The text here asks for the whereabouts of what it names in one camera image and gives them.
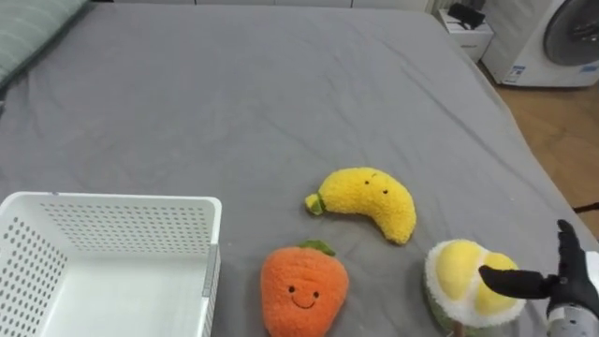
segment plastic basket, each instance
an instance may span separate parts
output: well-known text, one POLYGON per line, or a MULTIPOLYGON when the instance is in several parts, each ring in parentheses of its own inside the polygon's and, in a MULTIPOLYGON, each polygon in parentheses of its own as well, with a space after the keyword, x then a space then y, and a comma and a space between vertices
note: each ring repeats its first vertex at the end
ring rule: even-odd
POLYGON ((8 197, 0 336, 210 336, 220 219, 216 198, 8 197))

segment green carrot leaf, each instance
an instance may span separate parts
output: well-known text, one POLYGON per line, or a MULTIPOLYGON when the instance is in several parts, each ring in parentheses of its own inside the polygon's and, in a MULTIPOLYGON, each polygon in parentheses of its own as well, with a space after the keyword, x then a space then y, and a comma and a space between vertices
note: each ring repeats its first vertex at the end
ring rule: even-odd
POLYGON ((324 253, 328 256, 335 256, 335 251, 332 250, 328 244, 326 244, 320 240, 308 240, 308 241, 298 244, 298 247, 312 248, 312 249, 321 251, 322 253, 324 253))

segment bed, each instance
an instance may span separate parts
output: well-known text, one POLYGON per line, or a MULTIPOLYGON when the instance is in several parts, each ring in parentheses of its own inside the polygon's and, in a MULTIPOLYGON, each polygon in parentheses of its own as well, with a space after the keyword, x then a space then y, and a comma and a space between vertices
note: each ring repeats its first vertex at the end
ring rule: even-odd
MULTIPOLYGON (((214 337, 267 335, 261 263, 308 238, 350 274, 330 336, 441 336, 421 280, 443 240, 553 272, 565 218, 599 248, 484 76, 415 12, 90 7, 7 90, 0 197, 22 190, 220 198, 214 337), (412 192, 405 246, 367 219, 304 210, 324 177, 354 166, 412 192)), ((498 335, 545 335, 545 308, 529 302, 498 335)))

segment robotic hand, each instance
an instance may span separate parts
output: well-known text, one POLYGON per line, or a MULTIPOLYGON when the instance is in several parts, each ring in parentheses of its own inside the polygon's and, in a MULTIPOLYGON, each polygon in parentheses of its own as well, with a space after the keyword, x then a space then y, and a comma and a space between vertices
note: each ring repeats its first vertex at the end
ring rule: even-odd
POLYGON ((525 300, 549 298, 548 336, 599 337, 599 253, 580 248, 572 225, 559 220, 560 265, 557 275, 538 271, 479 269, 483 282, 498 294, 525 300))

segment basket handle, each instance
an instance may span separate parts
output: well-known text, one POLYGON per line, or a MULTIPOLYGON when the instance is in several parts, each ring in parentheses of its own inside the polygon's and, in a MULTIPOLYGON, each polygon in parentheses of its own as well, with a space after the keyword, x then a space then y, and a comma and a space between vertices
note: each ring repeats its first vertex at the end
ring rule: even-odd
POLYGON ((220 259, 220 253, 218 244, 213 243, 210 245, 208 250, 208 267, 206 269, 206 276, 204 278, 204 288, 202 289, 202 296, 208 298, 212 293, 212 287, 215 280, 215 274, 218 272, 218 260, 220 259))

